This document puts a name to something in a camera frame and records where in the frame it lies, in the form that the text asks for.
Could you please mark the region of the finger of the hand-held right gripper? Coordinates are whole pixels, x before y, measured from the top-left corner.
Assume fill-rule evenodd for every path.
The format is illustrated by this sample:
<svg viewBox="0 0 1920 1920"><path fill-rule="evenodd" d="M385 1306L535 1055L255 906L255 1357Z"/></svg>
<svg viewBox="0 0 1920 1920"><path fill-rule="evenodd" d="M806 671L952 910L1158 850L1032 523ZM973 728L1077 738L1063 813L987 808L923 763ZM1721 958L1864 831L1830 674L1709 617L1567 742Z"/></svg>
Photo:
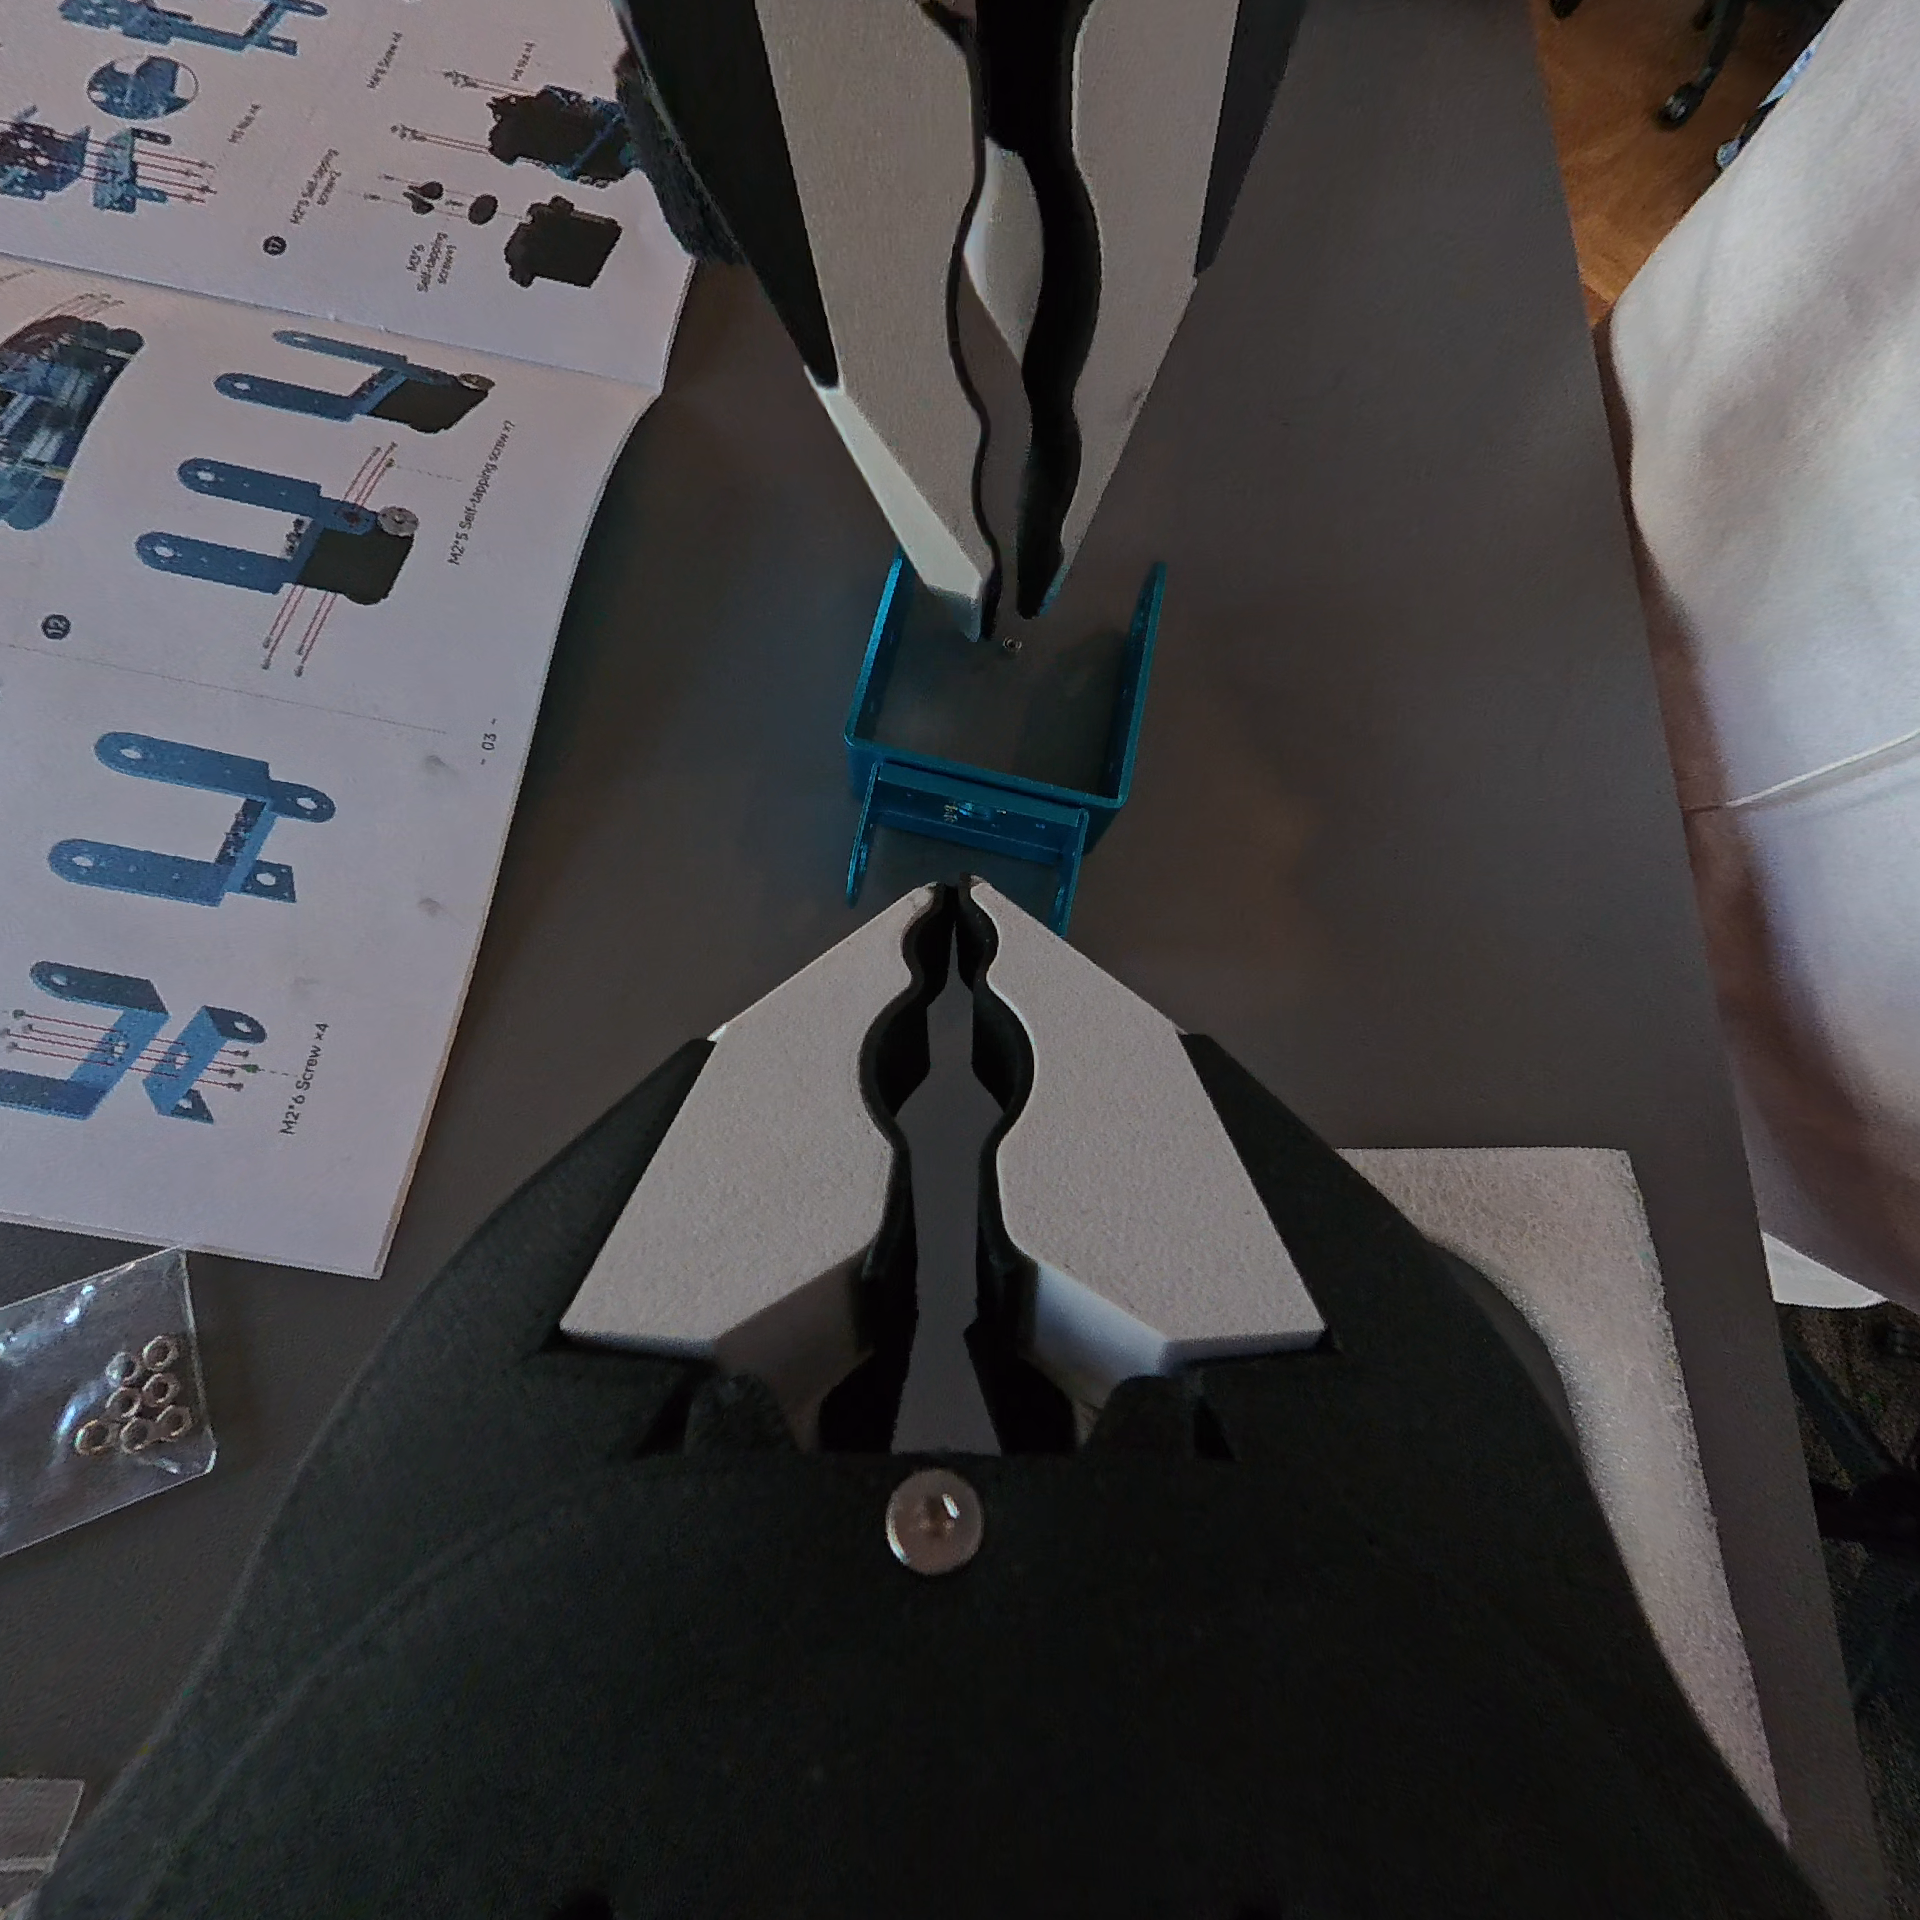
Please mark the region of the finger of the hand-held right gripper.
<svg viewBox="0 0 1920 1920"><path fill-rule="evenodd" d="M1015 603L1061 591L1203 271L1241 5L981 3L965 262L1017 359Z"/></svg>
<svg viewBox="0 0 1920 1920"><path fill-rule="evenodd" d="M814 391L929 593L981 640L1001 560L983 411L957 344L981 189L974 66L915 3L760 3L834 374Z"/></svg>

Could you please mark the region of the white fabric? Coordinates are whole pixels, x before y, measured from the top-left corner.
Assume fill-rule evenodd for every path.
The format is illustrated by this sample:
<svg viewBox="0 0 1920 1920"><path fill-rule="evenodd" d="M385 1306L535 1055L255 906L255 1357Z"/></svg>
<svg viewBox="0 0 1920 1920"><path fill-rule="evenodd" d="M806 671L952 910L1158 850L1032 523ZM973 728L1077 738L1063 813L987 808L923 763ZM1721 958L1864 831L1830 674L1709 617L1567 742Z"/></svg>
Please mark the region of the white fabric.
<svg viewBox="0 0 1920 1920"><path fill-rule="evenodd" d="M1600 334L1774 1293L1919 1304L1919 5L1843 5Z"/></svg>

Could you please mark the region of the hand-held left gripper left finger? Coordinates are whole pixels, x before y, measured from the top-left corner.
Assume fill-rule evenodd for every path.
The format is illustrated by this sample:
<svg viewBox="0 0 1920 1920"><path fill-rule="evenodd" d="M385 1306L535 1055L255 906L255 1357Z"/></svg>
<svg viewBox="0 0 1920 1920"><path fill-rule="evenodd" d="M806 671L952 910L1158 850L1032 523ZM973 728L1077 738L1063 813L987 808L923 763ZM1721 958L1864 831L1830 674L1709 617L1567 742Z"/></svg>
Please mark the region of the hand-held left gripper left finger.
<svg viewBox="0 0 1920 1920"><path fill-rule="evenodd" d="M720 1029L563 1333L755 1376L809 1450L890 1451L919 1321L898 1113L952 947L923 885Z"/></svg>

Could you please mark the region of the black office chair base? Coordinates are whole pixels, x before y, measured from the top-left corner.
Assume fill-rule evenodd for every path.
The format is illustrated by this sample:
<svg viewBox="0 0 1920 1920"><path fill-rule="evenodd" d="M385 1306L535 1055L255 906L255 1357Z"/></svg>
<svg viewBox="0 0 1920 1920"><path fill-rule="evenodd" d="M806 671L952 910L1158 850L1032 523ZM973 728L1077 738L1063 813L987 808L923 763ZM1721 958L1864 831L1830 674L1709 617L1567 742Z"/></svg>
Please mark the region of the black office chair base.
<svg viewBox="0 0 1920 1920"><path fill-rule="evenodd" d="M1753 7L1757 3L1691 5L1689 32L1699 42L1696 64L1689 78L1680 80L1657 109L1655 118L1662 128L1679 130L1696 118L1734 61Z"/></svg>

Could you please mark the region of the clear plastic bag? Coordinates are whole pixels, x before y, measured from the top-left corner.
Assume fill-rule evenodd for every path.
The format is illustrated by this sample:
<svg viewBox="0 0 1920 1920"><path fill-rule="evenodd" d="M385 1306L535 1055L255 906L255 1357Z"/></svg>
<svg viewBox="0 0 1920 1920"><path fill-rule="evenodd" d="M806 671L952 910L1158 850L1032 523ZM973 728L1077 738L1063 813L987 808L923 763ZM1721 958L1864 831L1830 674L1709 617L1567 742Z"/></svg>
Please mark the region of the clear plastic bag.
<svg viewBox="0 0 1920 1920"><path fill-rule="evenodd" d="M78 1457L111 1357L160 1333L190 1342L200 1429L142 1455ZM22 1552L206 1477L217 1462L183 1251L145 1255L3 1310L3 1552Z"/></svg>

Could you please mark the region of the open assembly instruction booklet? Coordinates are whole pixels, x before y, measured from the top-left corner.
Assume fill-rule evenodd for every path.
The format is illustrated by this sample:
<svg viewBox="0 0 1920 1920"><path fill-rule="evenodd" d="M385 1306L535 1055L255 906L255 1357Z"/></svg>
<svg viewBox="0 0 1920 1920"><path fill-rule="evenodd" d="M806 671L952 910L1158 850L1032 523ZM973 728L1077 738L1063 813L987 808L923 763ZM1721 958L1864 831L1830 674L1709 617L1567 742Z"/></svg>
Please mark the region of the open assembly instruction booklet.
<svg viewBox="0 0 1920 1920"><path fill-rule="evenodd" d="M3 16L6 1222L373 1278L688 257L609 5Z"/></svg>

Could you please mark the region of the translucent plastic piece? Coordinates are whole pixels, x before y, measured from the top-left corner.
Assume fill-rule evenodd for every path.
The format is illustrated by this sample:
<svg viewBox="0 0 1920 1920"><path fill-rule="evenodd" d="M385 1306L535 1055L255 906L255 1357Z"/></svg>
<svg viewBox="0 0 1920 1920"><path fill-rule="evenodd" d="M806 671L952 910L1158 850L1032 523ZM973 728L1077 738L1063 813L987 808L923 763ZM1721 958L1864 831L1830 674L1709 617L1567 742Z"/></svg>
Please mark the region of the translucent plastic piece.
<svg viewBox="0 0 1920 1920"><path fill-rule="evenodd" d="M3 1919L22 1919L53 1874L87 1785L69 1779L3 1779Z"/></svg>

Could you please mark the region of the blue U-shaped metal bracket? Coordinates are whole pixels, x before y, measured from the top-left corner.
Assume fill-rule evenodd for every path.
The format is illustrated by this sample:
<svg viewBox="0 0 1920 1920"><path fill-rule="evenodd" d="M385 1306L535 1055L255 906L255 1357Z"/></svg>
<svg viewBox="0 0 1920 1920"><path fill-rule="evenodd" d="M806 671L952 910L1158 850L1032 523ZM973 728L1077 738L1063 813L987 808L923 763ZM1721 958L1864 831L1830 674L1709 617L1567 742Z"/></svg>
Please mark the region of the blue U-shaped metal bracket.
<svg viewBox="0 0 1920 1920"><path fill-rule="evenodd" d="M1152 566L1125 630L1014 658L962 640L896 557L858 671L848 777L927 777L1113 817L1133 797L1169 573Z"/></svg>

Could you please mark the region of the small blue metal bracket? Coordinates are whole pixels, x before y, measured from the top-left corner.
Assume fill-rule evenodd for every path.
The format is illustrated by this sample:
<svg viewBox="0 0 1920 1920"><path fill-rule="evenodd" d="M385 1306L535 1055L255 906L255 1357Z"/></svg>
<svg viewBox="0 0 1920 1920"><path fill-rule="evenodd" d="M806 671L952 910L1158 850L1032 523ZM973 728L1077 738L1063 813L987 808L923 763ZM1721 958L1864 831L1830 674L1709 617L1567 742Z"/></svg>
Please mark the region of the small blue metal bracket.
<svg viewBox="0 0 1920 1920"><path fill-rule="evenodd" d="M1055 873L1048 927L1066 937L1077 880L1090 843L1094 808L1050 800L1032 783L987 781L907 759L875 759L862 793L848 856L846 902L858 903L875 831L907 832L974 853L1010 857Z"/></svg>

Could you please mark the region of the cluster of small metal nuts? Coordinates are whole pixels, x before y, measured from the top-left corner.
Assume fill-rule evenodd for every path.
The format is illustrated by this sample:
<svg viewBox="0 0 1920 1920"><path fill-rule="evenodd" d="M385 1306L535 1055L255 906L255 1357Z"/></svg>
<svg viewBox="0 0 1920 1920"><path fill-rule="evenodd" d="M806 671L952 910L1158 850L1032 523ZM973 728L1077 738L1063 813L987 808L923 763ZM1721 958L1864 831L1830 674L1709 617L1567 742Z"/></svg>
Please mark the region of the cluster of small metal nuts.
<svg viewBox="0 0 1920 1920"><path fill-rule="evenodd" d="M78 1457L142 1455L183 1443L201 1426L190 1342L160 1333L111 1357L102 1407L80 1423Z"/></svg>

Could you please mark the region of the blue patterned bag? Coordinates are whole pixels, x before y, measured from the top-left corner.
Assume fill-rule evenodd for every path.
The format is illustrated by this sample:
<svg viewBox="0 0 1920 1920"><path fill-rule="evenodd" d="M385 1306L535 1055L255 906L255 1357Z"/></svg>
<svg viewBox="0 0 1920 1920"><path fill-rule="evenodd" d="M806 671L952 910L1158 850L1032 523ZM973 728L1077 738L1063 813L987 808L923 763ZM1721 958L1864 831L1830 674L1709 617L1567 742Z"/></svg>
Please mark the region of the blue patterned bag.
<svg viewBox="0 0 1920 1920"><path fill-rule="evenodd" d="M1792 62L1792 64L1783 71L1783 77L1781 77L1781 78L1779 78L1779 80L1769 88L1767 96L1765 96L1765 99L1759 104L1759 109L1757 109L1757 111L1753 111L1753 113L1744 119L1744 123L1741 126L1741 130L1737 130L1731 141L1727 141L1727 142L1721 142L1721 145L1718 147L1714 162L1718 162L1718 169L1720 169L1721 175L1725 175L1725 171L1727 171L1727 169L1735 162L1735 158L1744 152L1744 147L1746 147L1746 145L1749 145L1749 142L1759 135L1759 130L1765 126L1765 122L1767 122L1767 119L1769 119L1769 115L1776 111L1776 106L1781 104L1781 99L1783 99L1783 96L1789 95L1789 90L1790 90L1790 88L1799 80L1799 77L1802 77L1802 71L1803 71L1803 66L1806 66L1806 62L1808 62L1810 54L1814 54L1814 43L1810 43L1810 47L1803 51L1803 55L1799 55L1799 58L1797 58L1797 61L1794 61L1794 62Z"/></svg>

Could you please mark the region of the white foam pad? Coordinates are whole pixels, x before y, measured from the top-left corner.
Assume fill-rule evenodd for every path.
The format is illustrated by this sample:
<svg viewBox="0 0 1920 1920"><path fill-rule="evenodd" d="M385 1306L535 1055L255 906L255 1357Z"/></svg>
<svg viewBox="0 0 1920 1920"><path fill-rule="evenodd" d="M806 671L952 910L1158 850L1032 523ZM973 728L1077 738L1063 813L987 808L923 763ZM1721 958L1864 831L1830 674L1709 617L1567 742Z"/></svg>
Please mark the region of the white foam pad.
<svg viewBox="0 0 1920 1920"><path fill-rule="evenodd" d="M1790 1827L1630 1158L1597 1145L1345 1147L1343 1158L1480 1275L1483 1310L1575 1441L1677 1680L1786 1841Z"/></svg>

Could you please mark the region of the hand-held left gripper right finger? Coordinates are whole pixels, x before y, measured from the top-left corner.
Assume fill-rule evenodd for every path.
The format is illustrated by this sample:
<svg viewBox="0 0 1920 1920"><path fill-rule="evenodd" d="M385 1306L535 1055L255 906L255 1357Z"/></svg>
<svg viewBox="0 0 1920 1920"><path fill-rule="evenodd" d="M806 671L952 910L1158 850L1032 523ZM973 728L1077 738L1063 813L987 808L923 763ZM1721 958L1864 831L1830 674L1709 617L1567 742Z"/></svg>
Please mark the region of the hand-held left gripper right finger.
<svg viewBox="0 0 1920 1920"><path fill-rule="evenodd" d="M999 1103L968 1329L999 1450L1073 1451L1133 1378L1319 1347L1184 1031L986 880L959 893L957 952Z"/></svg>

